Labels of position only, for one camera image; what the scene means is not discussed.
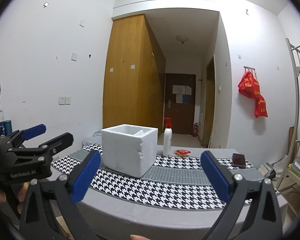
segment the metal screw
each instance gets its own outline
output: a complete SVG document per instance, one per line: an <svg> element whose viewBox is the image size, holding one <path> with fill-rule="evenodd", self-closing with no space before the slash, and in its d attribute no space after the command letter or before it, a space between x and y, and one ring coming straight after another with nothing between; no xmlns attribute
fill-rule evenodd
<svg viewBox="0 0 300 240"><path fill-rule="evenodd" d="M30 184L31 185L36 185L38 183L37 179L31 179Z"/></svg>
<svg viewBox="0 0 300 240"><path fill-rule="evenodd" d="M265 178L264 182L265 182L266 184L270 185L270 184L271 184L271 179Z"/></svg>
<svg viewBox="0 0 300 240"><path fill-rule="evenodd" d="M243 176L241 174L237 173L234 175L234 179L240 181L243 179Z"/></svg>
<svg viewBox="0 0 300 240"><path fill-rule="evenodd" d="M61 174L61 175L59 176L59 179L60 179L61 181L65 181L66 179L68 179L68 176L67 176L66 174Z"/></svg>

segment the metal bed frame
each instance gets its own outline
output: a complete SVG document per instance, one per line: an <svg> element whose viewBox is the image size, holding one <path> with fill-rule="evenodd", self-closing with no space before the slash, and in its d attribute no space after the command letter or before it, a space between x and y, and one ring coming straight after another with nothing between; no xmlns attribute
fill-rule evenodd
<svg viewBox="0 0 300 240"><path fill-rule="evenodd" d="M277 184L277 189L279 190L280 185L283 181L283 179L288 175L293 181L294 183L292 185L289 185L282 190L286 190L288 188L291 188L293 185L298 184L300 186L300 178L298 176L296 176L290 169L290 163L293 162L294 160L292 160L292 155L294 152L294 148L297 147L297 156L300 156L300 140L297 140L297 130L298 130L298 123L299 123L299 110L300 110L300 94L299 94L299 80L298 77L300 75L300 45L299 46L293 46L289 39L286 38L286 42L289 48L289 52L290 52L290 57L291 57L291 61L292 61L292 67L293 67L293 73L294 73L294 81L295 81L295 86L296 86L296 115L295 115L295 122L294 122L294 129L293 129L293 134L292 134L292 140L291 140L291 144L290 144L290 148L289 148L289 153L288 153L288 158L287 158L287 163L285 165L285 168L283 169L282 172L282 176L280 177L280 179L278 180L278 184Z"/></svg>

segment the styrofoam box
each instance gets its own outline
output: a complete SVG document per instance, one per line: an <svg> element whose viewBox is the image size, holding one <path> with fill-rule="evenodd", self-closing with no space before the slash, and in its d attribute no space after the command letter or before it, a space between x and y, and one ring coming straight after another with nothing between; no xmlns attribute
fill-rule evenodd
<svg viewBox="0 0 300 240"><path fill-rule="evenodd" d="M102 129L101 137L103 163L112 170L140 178L155 162L157 128L122 124Z"/></svg>

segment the ceiling light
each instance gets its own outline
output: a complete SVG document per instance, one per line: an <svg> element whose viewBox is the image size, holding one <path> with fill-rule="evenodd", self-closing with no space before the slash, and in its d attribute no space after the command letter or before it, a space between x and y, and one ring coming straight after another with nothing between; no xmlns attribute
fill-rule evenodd
<svg viewBox="0 0 300 240"><path fill-rule="evenodd" d="M189 37L187 35L178 35L176 39L177 41L180 41L182 44L184 44L186 41L189 40Z"/></svg>

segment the fire extinguisher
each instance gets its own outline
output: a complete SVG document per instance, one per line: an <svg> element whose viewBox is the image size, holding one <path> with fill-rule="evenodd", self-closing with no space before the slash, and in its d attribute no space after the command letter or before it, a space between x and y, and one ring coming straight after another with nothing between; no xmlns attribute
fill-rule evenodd
<svg viewBox="0 0 300 240"><path fill-rule="evenodd" d="M193 137L198 136L198 126L199 126L199 124L197 122L193 125L193 131L192 131L192 136Z"/></svg>

